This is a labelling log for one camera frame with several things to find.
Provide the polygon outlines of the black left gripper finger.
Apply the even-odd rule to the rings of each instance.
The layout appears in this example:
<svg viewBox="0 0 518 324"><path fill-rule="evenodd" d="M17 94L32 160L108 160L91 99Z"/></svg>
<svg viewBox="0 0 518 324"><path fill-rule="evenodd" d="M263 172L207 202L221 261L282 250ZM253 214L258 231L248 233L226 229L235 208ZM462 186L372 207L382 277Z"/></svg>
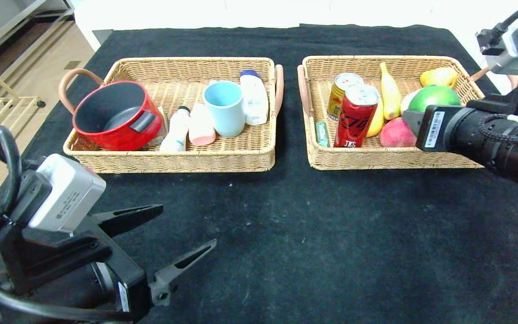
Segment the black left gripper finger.
<svg viewBox="0 0 518 324"><path fill-rule="evenodd" d="M171 298L177 292L179 284L177 279L196 262L207 256L216 248L217 240L213 239L191 250L173 261L170 265L157 270L153 275L153 281L149 283L150 297L153 306L169 306Z"/></svg>
<svg viewBox="0 0 518 324"><path fill-rule="evenodd" d="M92 221L109 237L129 232L164 213L164 205L150 204L91 215Z"/></svg>

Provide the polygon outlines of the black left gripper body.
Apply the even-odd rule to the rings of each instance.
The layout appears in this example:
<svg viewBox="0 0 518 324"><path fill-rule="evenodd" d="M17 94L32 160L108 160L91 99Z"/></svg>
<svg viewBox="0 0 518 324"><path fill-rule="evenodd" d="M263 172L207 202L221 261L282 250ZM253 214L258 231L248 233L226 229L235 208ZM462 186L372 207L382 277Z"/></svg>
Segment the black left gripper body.
<svg viewBox="0 0 518 324"><path fill-rule="evenodd" d="M131 319L124 321L125 324L140 321L152 308L145 271L115 243L114 237L107 236L90 216L82 220L76 233L94 234L102 245L111 249L107 256L93 263L98 270L99 281L111 294L110 300L115 302L116 310L131 316Z"/></svg>

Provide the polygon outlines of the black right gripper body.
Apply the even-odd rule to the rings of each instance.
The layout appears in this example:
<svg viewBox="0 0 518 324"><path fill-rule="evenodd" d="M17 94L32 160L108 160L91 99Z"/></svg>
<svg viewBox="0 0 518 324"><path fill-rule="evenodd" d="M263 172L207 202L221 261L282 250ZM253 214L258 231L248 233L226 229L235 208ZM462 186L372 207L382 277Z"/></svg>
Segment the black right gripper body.
<svg viewBox="0 0 518 324"><path fill-rule="evenodd" d="M458 105L431 105L417 127L416 146L435 167L487 167L487 140L479 131L488 113Z"/></svg>

